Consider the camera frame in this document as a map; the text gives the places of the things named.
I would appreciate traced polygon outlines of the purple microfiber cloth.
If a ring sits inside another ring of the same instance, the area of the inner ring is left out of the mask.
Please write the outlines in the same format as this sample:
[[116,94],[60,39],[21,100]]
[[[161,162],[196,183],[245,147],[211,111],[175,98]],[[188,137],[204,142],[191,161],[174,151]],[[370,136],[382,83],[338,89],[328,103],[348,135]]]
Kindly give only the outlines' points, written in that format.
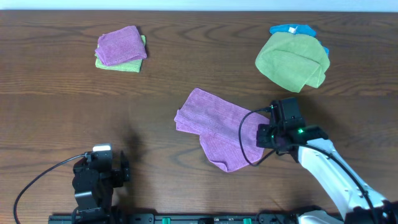
[[176,130],[199,135],[207,159],[225,172],[255,163],[263,155],[263,148],[256,146],[257,128],[269,120],[202,89],[189,94],[174,121]]

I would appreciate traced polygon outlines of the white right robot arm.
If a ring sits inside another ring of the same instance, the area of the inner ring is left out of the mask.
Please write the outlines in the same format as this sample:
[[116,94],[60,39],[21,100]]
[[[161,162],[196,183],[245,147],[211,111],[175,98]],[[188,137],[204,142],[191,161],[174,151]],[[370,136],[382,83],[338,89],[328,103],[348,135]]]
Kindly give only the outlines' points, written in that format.
[[260,124],[257,145],[291,155],[332,199],[345,223],[397,223],[397,202],[370,187],[338,154],[318,126]]

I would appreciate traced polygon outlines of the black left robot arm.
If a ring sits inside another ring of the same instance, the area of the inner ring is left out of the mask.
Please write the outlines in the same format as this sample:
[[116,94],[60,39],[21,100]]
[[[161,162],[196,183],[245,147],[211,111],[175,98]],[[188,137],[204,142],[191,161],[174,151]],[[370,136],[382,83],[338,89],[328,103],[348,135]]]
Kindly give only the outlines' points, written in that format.
[[114,223],[123,224],[128,220],[124,212],[112,205],[115,188],[130,181],[131,172],[128,158],[120,152],[120,168],[113,169],[111,151],[86,152],[73,166],[77,208],[72,212],[72,223]]

